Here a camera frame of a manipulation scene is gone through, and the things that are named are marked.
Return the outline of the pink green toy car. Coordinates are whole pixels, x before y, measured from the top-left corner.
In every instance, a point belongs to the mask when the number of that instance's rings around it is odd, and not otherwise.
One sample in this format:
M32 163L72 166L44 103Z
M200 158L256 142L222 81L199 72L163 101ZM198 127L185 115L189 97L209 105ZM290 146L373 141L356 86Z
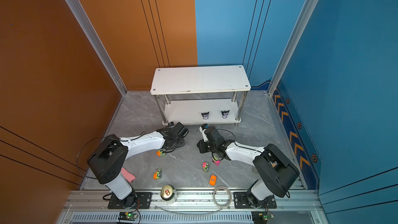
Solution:
M209 163L208 162L203 162L202 168L205 172L209 171Z

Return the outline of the green orange toy car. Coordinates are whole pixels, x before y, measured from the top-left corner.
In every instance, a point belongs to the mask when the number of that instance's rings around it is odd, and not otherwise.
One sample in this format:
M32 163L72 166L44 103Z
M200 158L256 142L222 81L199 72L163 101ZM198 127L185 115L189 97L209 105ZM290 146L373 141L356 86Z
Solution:
M159 156L159 157L163 157L163 156L166 155L166 153L165 153L163 150L161 150L161 149L159 149L159 150L156 152L156 154L157 154L157 156Z

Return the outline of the black purple figure toy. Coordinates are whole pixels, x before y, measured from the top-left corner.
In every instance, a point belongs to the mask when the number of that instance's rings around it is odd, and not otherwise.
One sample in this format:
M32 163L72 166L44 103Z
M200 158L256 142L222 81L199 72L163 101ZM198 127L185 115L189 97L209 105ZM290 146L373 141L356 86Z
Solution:
M227 119L228 116L229 116L229 112L230 112L229 110L221 111L222 118L223 118L223 119Z

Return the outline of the orange green toy truck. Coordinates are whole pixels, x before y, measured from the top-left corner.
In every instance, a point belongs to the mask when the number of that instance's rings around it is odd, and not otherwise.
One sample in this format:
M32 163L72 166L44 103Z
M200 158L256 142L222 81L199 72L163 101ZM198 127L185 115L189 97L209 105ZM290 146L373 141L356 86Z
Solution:
M157 179L160 179L161 177L162 177L162 170L157 169L153 174L153 179L157 180Z

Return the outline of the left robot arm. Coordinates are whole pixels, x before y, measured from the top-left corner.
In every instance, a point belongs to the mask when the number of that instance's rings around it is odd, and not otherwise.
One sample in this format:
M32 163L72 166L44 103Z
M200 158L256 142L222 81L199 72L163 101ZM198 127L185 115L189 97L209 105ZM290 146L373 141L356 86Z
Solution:
M133 204L135 191L122 175L125 160L150 150L172 152L184 146L188 133L188 128L179 122L137 137L119 138L112 134L103 138L88 157L87 164L98 182L105 185L118 200Z

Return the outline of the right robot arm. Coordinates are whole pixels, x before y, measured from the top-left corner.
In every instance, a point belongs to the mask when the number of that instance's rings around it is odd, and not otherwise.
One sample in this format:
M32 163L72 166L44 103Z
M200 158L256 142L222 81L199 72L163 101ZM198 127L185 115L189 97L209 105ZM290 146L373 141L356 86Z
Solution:
M263 208L268 197L290 197L289 189L300 173L298 168L274 144L266 147L243 145L226 140L219 130L208 124L200 126L203 139L197 143L200 153L210 152L215 161L239 161L253 166L260 179L246 192L246 203L252 208Z

